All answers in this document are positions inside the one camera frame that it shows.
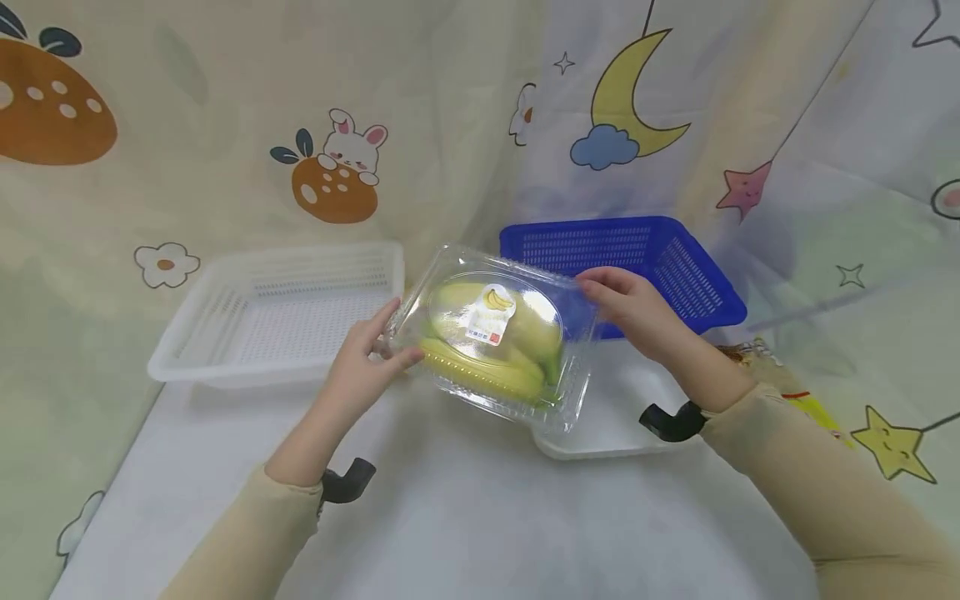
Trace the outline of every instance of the bunch of bananas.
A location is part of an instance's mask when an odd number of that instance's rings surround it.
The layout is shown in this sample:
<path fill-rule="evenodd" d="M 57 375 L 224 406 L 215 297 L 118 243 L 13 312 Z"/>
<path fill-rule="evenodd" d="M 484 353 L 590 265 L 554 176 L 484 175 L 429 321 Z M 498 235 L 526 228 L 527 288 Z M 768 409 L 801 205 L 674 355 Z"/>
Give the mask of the bunch of bananas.
<path fill-rule="evenodd" d="M 479 394 L 504 396 L 526 403 L 555 397 L 547 389 L 560 380 L 564 336 L 557 320 L 547 321 L 526 295 L 508 290 L 518 300 L 501 298 L 484 283 L 453 282 L 430 299 L 430 326 L 420 340 L 424 362 L 437 374 Z M 490 310 L 516 305 L 499 346 L 478 345 L 467 338 L 468 312 L 481 301 Z M 540 295 L 538 303 L 549 300 Z"/>

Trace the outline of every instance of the black clip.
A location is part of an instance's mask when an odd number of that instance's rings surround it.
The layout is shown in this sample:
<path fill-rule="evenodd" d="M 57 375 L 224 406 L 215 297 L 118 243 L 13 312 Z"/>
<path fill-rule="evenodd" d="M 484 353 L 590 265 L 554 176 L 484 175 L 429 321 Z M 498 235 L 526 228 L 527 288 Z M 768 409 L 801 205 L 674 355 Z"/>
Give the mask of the black clip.
<path fill-rule="evenodd" d="M 325 502 L 347 504 L 356 500 L 363 495 L 363 490 L 367 488 L 374 473 L 376 473 L 376 467 L 362 458 L 353 459 L 353 464 L 343 477 L 328 468 L 320 479 L 324 484 L 321 506 Z"/>
<path fill-rule="evenodd" d="M 640 415 L 640 424 L 665 442 L 683 442 L 700 433 L 707 420 L 693 402 L 681 406 L 676 416 L 651 404 Z"/>

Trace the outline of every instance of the plastic clamshell package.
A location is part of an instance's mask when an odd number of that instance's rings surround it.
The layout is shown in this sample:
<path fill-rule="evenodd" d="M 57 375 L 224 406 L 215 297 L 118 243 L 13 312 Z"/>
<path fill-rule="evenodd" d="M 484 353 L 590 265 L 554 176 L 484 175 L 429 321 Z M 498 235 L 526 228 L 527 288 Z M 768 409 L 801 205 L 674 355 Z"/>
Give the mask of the plastic clamshell package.
<path fill-rule="evenodd" d="M 580 416 L 596 308 L 577 283 L 462 246 L 441 247 L 387 327 L 419 346 L 443 390 L 542 432 Z"/>

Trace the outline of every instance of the fabric backdrop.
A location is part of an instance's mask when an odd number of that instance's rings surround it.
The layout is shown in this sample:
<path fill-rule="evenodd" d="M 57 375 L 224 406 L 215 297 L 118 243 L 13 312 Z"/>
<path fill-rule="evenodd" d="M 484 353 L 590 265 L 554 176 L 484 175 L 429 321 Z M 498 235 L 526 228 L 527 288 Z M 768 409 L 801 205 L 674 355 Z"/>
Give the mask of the fabric backdrop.
<path fill-rule="evenodd" d="M 643 214 L 960 540 L 960 1 L 2 1 L 5 595 L 56 581 L 207 261 L 393 239 L 415 278 Z"/>

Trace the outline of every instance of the pink star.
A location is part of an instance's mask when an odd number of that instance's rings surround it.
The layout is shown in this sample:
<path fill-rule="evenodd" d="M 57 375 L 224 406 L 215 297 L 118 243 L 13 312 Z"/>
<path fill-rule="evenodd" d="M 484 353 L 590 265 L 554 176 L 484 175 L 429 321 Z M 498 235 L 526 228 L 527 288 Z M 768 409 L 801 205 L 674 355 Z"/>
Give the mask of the pink star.
<path fill-rule="evenodd" d="M 768 160 L 750 173 L 739 171 L 724 171 L 727 180 L 727 195 L 717 204 L 717 208 L 738 208 L 740 223 L 747 218 L 747 214 L 760 204 L 760 195 L 763 194 L 763 184 L 770 175 L 770 166 L 773 160 Z"/>

